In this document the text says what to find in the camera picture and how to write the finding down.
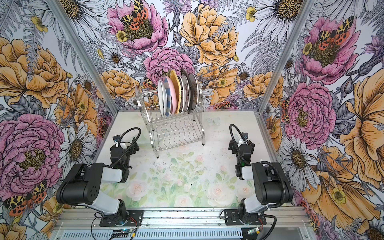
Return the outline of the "black square floral plate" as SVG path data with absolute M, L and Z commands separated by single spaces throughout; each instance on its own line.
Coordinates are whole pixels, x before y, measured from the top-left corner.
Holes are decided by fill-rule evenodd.
M 198 103 L 198 88 L 197 81 L 194 74 L 188 74 L 185 70 L 182 70 L 182 77 L 185 77 L 188 81 L 189 87 L 189 107 L 188 112 L 192 112 L 196 109 Z

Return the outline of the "white plate black clover outline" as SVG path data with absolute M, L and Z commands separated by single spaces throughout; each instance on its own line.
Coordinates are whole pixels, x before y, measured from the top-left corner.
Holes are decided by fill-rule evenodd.
M 165 116 L 165 111 L 166 111 L 164 93 L 165 93 L 165 90 L 164 90 L 163 82 L 161 80 L 159 80 L 159 82 L 158 82 L 159 109 L 160 109 L 162 117 Z

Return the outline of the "white plate orange sunburst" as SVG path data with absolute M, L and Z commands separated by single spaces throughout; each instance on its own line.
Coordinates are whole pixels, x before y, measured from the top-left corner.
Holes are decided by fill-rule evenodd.
M 200 83 L 198 81 L 198 78 L 195 75 L 193 75 L 193 77 L 194 77 L 195 83 L 196 83 L 196 104 L 195 104 L 195 110 L 196 110 L 198 108 L 198 106 L 199 106 L 200 94 L 201 94 L 200 91 L 201 91 L 201 89 L 200 89 Z

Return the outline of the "blue white striped plate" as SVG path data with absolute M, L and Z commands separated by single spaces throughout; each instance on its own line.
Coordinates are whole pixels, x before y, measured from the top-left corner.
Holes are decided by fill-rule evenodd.
M 171 115 L 171 107 L 172 107 L 172 97 L 171 97 L 171 89 L 168 81 L 168 77 L 164 76 L 164 87 L 166 92 L 166 117 L 169 117 Z

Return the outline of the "yellow woven-pattern tray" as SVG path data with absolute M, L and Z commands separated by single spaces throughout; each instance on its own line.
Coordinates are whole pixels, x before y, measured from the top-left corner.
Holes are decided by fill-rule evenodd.
M 176 108 L 175 108 L 175 111 L 174 111 L 174 114 L 178 115 L 180 113 L 180 109 L 181 109 L 181 100 L 182 100 L 182 96 L 181 96 L 181 83 L 180 83 L 180 80 L 178 78 L 178 75 L 176 73 L 175 70 L 171 70 L 171 73 L 170 73 L 170 78 L 172 80 L 172 83 L 174 85 L 174 89 L 175 89 L 175 94 L 176 94 Z

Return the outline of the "pink plastic plate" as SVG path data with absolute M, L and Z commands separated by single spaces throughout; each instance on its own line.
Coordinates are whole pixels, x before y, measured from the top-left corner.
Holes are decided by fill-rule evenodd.
M 166 79 L 168 81 L 168 84 L 169 84 L 169 88 L 170 88 L 170 92 L 171 92 L 171 100 L 172 100 L 172 109 L 171 109 L 171 113 L 172 114 L 175 114 L 176 113 L 176 110 L 177 110 L 177 96 L 176 96 L 176 90 L 175 90 L 175 87 L 174 87 L 174 84 L 171 80 L 170 77 L 166 76 Z

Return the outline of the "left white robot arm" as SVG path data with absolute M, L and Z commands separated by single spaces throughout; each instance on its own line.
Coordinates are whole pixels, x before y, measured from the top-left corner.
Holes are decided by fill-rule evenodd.
M 101 214 L 104 226 L 138 226 L 126 209 L 125 202 L 102 192 L 102 184 L 125 183 L 130 174 L 130 158 L 140 150 L 138 137 L 127 148 L 120 143 L 111 147 L 112 164 L 75 164 L 66 175 L 56 194 L 57 202 L 63 205 L 86 207 Z

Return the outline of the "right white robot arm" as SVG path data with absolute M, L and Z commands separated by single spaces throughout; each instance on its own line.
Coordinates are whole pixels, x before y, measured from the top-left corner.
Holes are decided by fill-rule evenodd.
M 243 197 L 238 210 L 226 214 L 226 218 L 231 224 L 238 222 L 243 225 L 264 224 L 265 217 L 262 214 L 291 202 L 293 190 L 280 163 L 251 161 L 255 145 L 248 140 L 246 133 L 241 133 L 239 140 L 236 140 L 233 133 L 230 135 L 229 150 L 237 158 L 236 176 L 240 180 L 253 182 L 254 193 L 249 197 Z

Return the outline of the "white plate green red rim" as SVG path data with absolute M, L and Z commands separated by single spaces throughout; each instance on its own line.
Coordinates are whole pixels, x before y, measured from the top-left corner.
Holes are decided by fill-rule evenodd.
M 180 113 L 184 112 L 185 108 L 185 100 L 186 100 L 186 88 L 185 88 L 185 81 L 183 79 L 183 76 L 179 77 L 180 83 L 181 83 L 181 107 L 180 107 Z

